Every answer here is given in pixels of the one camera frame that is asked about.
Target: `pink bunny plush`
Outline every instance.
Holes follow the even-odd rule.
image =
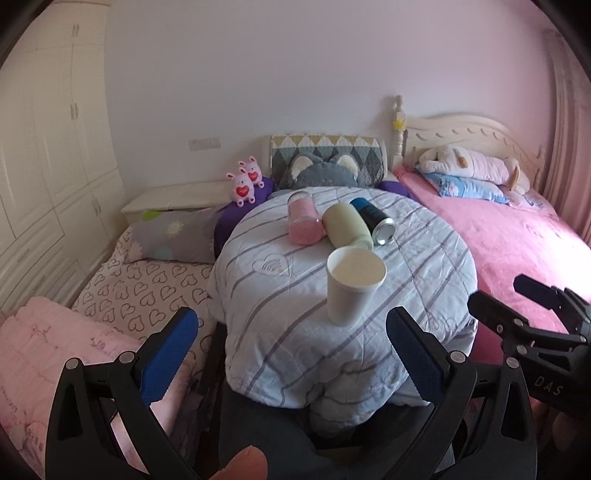
[[[258,166],[255,157],[250,157],[247,163],[239,161],[238,165],[246,169],[246,173],[254,185],[259,188],[263,188],[265,186],[265,182],[262,179],[261,168]]]
[[[255,203],[255,187],[244,167],[240,167],[238,175],[226,173],[226,177],[234,180],[230,200],[236,202],[239,207],[244,206],[244,200],[248,200],[248,203]]]

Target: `pink blanket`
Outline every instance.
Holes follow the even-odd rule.
[[[420,175],[397,174],[424,206],[460,233],[476,263],[478,288],[524,315],[532,326],[566,331],[554,312],[514,291],[513,280],[521,273],[591,300],[591,250],[562,220],[485,200],[440,197]],[[496,333],[479,328],[471,357],[500,363]]]
[[[36,473],[45,478],[47,423],[64,363],[110,362],[140,342],[42,297],[29,300],[0,328],[0,424]],[[174,426],[190,380],[181,365],[164,398],[151,408],[165,432]],[[145,471],[117,415],[113,431],[130,465]]]

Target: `finger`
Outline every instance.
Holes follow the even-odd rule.
[[[210,480],[267,480],[265,454],[256,447],[247,447]]]

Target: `paper cup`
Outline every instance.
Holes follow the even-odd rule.
[[[387,270],[384,261],[370,250],[341,247],[329,255],[326,272],[329,319],[351,327],[363,316]]]

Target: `diamond-patterned pillow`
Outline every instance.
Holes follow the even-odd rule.
[[[271,177],[279,185],[291,161],[312,153],[324,161],[339,154],[351,155],[359,166],[360,186],[371,187],[384,178],[384,159],[377,139],[355,135],[273,135],[271,138]]]

